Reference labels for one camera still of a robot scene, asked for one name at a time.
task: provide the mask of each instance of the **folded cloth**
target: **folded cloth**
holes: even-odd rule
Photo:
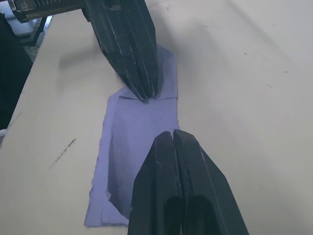
[[[141,102],[127,88],[108,99],[89,193],[87,227],[128,225],[134,179],[156,136],[178,129],[176,59],[157,46],[159,94]]]

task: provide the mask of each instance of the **lavender paper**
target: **lavender paper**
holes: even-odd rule
[[[92,180],[87,227],[128,225],[134,179],[154,138],[178,129],[176,60],[158,46],[159,95],[139,101],[127,88],[108,100]]]

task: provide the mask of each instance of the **white table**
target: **white table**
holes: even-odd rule
[[[147,5],[178,59],[179,125],[227,177],[250,234],[313,234],[312,3]],[[0,150],[0,234],[127,233],[83,225],[107,99],[121,87],[83,14],[55,16]]]

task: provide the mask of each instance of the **tabletop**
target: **tabletop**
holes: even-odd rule
[[[146,0],[178,61],[178,119],[251,235],[313,233],[313,3]],[[80,10],[53,17],[0,150],[0,234],[125,235],[84,219],[108,97],[124,85]]]

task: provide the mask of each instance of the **purple cloth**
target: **purple cloth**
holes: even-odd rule
[[[139,101],[127,88],[108,99],[99,155],[89,193],[87,227],[128,225],[134,179],[153,140],[178,129],[176,59],[158,46],[159,95]]]

